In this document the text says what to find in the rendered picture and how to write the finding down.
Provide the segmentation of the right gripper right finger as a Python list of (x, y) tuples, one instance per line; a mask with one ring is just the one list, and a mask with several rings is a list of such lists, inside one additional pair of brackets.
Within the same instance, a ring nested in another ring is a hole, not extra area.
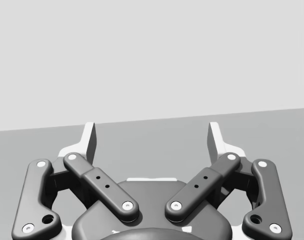
[(235, 239), (291, 239), (293, 231), (276, 165), (250, 162), (245, 152), (224, 142), (219, 124), (210, 122), (207, 147), (211, 166), (202, 169), (165, 205), (165, 217), (184, 221), (204, 201), (217, 208), (235, 189), (245, 191), (252, 210), (245, 214)]

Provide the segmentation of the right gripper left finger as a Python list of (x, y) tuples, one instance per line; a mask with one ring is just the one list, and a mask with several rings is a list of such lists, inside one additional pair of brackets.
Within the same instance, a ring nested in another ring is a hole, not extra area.
[(121, 223), (139, 218), (139, 204), (102, 169), (94, 167), (97, 146), (94, 122), (87, 122), (78, 143), (60, 150), (57, 159), (32, 161), (26, 170), (11, 231), (13, 239), (82, 239), (73, 226), (62, 224), (52, 210), (57, 194), (70, 189), (90, 209), (95, 202)]

